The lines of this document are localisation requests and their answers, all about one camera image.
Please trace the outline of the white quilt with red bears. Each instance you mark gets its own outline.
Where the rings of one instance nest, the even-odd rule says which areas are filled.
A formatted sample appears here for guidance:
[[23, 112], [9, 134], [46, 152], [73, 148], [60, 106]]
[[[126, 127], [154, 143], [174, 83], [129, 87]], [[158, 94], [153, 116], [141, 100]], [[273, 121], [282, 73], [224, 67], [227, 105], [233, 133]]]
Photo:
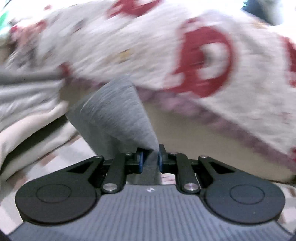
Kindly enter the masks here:
[[93, 1], [49, 13], [9, 69], [62, 63], [82, 84], [126, 75], [163, 108], [204, 116], [295, 169], [295, 42], [239, 11], [190, 16], [195, 4]]

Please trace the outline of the stack of folded grey clothes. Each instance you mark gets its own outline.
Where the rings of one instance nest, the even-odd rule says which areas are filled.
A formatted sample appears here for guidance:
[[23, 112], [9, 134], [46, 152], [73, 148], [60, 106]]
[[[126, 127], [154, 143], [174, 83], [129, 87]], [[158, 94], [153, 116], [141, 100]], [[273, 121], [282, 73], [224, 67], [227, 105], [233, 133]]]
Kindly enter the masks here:
[[1, 69], [1, 130], [30, 114], [55, 108], [68, 74], [65, 65], [35, 71]]

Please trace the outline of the checkered storage bag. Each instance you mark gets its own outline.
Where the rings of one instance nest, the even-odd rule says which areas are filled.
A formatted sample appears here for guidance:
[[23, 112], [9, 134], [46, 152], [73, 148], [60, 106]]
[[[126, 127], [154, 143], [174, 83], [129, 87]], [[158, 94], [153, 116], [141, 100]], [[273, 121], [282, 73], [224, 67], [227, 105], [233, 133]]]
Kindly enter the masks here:
[[9, 234], [20, 226], [23, 220], [15, 205], [17, 190], [25, 183], [46, 174], [81, 162], [95, 156], [93, 150], [80, 136], [75, 137], [58, 149], [36, 162], [26, 166], [1, 183], [1, 231]]

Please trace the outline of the folded cream garment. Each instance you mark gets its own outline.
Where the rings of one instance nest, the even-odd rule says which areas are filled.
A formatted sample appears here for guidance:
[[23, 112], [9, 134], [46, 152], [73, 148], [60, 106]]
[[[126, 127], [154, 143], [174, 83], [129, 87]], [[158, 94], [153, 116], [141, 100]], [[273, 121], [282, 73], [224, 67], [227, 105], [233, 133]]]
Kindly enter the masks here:
[[71, 140], [77, 131], [62, 101], [47, 110], [12, 113], [1, 107], [1, 182]]

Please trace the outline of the grey knit garment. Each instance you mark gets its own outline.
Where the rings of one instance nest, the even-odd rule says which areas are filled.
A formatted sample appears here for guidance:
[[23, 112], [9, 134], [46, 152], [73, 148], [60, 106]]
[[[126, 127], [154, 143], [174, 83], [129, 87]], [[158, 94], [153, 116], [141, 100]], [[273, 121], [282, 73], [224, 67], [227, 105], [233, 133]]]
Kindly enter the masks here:
[[128, 182], [159, 185], [159, 142], [133, 83], [112, 80], [76, 102], [67, 119], [98, 156], [113, 159], [119, 153], [144, 149], [144, 169], [131, 174]]

